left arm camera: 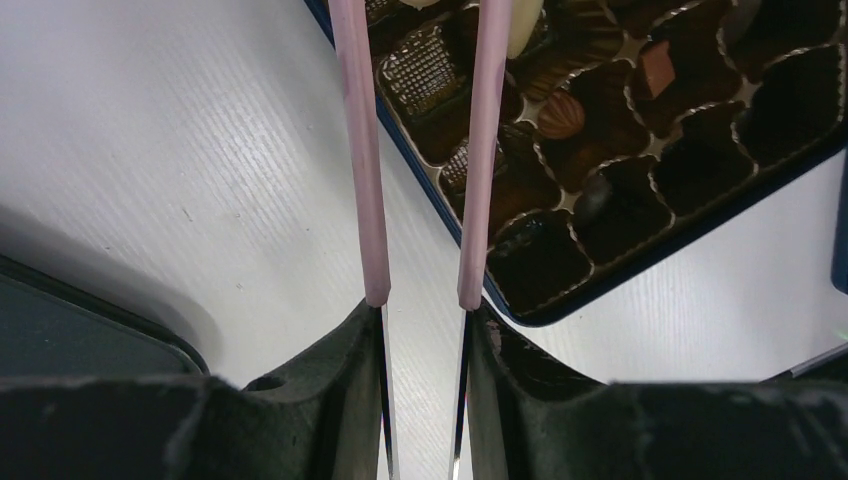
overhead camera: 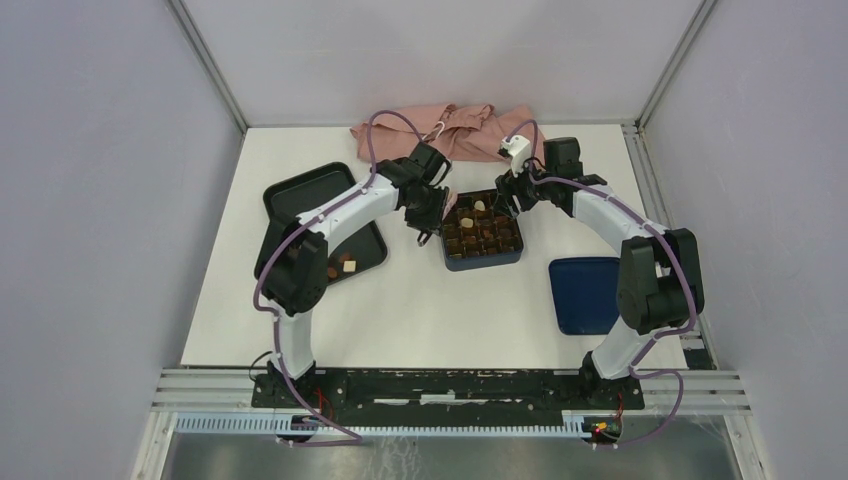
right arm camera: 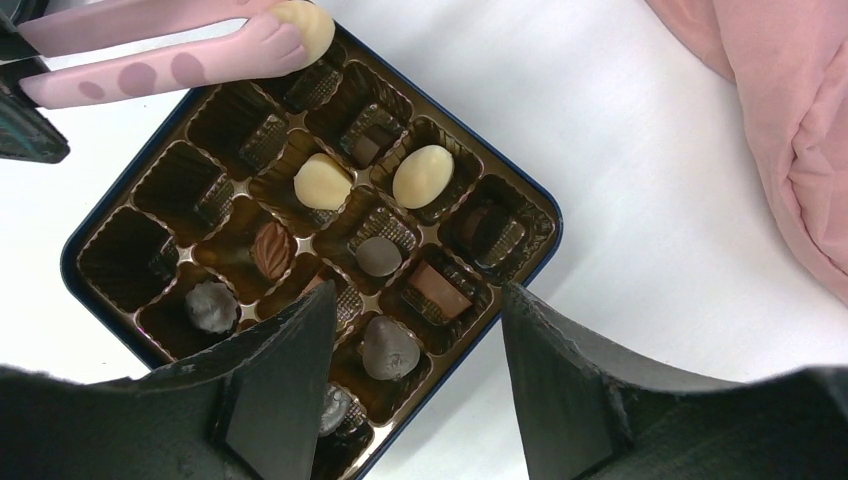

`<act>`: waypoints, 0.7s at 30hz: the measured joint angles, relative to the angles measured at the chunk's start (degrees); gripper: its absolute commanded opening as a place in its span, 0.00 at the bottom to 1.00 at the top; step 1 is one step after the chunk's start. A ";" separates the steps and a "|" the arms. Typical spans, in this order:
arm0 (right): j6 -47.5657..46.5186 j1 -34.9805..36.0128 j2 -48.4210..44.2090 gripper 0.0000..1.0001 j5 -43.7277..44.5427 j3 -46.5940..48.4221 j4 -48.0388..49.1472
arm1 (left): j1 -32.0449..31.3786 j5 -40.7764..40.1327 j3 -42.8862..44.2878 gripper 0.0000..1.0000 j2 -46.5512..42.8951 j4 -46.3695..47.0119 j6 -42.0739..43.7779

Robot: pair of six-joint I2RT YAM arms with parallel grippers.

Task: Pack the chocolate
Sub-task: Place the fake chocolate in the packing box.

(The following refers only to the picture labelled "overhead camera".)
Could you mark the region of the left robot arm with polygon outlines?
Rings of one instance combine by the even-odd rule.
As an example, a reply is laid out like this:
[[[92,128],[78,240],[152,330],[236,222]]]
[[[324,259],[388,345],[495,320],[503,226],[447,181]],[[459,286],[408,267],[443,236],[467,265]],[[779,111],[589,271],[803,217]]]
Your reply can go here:
[[[438,234],[456,201],[442,182],[452,164],[433,146],[418,143],[406,157],[382,160],[369,176],[332,200],[296,216],[275,216],[256,264],[253,306],[273,315],[275,392],[290,407],[314,394],[307,373],[315,365],[312,313],[329,284],[330,254],[376,219],[402,211],[419,245]]]

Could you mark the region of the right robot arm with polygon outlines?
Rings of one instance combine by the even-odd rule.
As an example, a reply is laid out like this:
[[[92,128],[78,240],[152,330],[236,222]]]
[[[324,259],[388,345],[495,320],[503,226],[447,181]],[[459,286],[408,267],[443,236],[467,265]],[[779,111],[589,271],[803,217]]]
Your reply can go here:
[[[534,155],[522,135],[498,149],[509,163],[495,181],[497,211],[516,217],[549,202],[592,229],[619,256],[618,319],[578,371],[577,392],[591,408],[612,401],[659,340],[694,329],[704,307],[697,240],[686,228],[670,229],[637,213],[602,177],[588,175],[573,137],[547,140]]]

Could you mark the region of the black chocolate tray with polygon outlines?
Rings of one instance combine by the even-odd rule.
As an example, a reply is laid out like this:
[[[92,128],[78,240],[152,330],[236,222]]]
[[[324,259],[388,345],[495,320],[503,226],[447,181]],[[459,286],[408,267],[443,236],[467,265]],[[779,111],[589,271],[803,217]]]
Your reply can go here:
[[[269,218],[296,216],[333,200],[350,189],[356,180],[350,168],[332,162],[269,186],[262,200]],[[340,283],[380,265],[388,256],[387,245],[375,222],[360,228],[330,253],[328,284]],[[343,271],[347,260],[357,262],[353,273]]]

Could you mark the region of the blue chocolate box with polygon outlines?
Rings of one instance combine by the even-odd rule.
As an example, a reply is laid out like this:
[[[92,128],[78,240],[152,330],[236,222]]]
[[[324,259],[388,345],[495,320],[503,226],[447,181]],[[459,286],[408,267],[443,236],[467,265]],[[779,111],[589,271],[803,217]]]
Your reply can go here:
[[[493,211],[496,190],[459,193],[443,219],[440,238],[446,268],[461,272],[517,263],[524,251],[518,222]],[[486,210],[476,211],[481,200]]]

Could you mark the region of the blue box lid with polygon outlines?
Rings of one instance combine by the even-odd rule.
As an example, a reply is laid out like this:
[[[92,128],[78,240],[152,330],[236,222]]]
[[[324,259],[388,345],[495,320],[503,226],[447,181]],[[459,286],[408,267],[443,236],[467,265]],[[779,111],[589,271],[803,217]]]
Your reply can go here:
[[[619,259],[575,257],[550,262],[548,274],[559,331],[607,335],[616,323]]]

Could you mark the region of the pink silicone tongs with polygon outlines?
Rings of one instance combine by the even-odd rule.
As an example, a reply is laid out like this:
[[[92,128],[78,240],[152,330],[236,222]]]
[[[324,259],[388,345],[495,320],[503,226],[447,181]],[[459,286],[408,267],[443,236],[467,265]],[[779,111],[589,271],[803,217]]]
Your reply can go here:
[[[454,208],[456,202],[458,200],[458,193],[453,190],[448,191],[448,195],[446,197],[445,206],[443,209],[442,217],[445,218],[451,210]]]

